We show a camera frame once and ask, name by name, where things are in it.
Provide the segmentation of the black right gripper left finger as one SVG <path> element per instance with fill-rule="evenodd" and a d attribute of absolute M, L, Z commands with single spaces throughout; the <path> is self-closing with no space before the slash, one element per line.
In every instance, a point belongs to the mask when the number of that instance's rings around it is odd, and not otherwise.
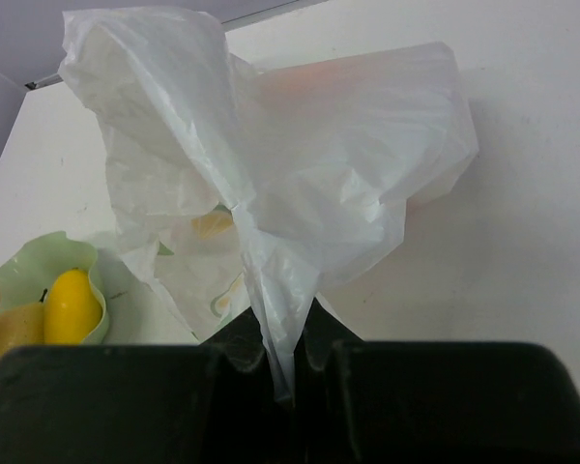
<path fill-rule="evenodd" d="M 29 346 L 0 360 L 0 463 L 294 459 L 251 310 L 198 346 Z"/>

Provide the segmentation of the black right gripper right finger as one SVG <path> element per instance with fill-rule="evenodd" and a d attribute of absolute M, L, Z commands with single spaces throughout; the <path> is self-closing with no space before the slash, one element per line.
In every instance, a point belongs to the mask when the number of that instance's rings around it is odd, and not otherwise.
<path fill-rule="evenodd" d="M 543 346 L 364 341 L 314 303 L 295 368 L 309 463 L 580 463 L 580 394 Z"/>

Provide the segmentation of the yellow fake banana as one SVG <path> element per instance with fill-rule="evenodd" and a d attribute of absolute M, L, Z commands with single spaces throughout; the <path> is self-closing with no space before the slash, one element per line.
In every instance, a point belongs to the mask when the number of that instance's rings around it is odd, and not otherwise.
<path fill-rule="evenodd" d="M 89 276 L 68 270 L 55 280 L 44 301 L 43 331 L 46 344 L 79 344 L 102 319 Z"/>

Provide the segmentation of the white plastic bag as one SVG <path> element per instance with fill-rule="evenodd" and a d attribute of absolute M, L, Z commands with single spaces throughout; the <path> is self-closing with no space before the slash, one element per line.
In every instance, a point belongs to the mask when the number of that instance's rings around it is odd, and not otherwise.
<path fill-rule="evenodd" d="M 427 43 L 260 71 L 212 16 L 64 13 L 59 74 L 98 121 L 124 264 L 198 338 L 232 284 L 260 326 L 275 395 L 316 294 L 370 270 L 407 209 L 478 153 L 453 51 Z"/>

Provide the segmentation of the green wavy glass bowl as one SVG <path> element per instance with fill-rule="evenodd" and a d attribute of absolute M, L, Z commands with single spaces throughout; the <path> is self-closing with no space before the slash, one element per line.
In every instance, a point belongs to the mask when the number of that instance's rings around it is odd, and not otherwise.
<path fill-rule="evenodd" d="M 42 291 L 50 289 L 59 275 L 78 268 L 88 273 L 91 290 L 102 308 L 100 322 L 82 343 L 102 344 L 110 328 L 110 316 L 98 263 L 99 254 L 93 245 L 71 240 L 64 231 L 27 242 L 0 266 L 0 313 L 39 299 Z"/>

